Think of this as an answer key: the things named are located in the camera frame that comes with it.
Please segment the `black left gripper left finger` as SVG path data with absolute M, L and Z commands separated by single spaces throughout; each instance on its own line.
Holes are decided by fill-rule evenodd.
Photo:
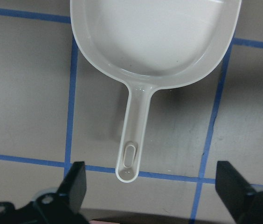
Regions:
M 85 162 L 76 161 L 72 164 L 56 193 L 73 213 L 79 213 L 86 190 Z

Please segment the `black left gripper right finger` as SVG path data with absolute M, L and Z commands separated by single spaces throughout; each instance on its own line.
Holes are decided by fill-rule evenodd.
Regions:
M 255 205 L 260 191 L 249 184 L 229 161 L 218 161 L 215 190 L 236 222 L 261 222 L 261 210 Z

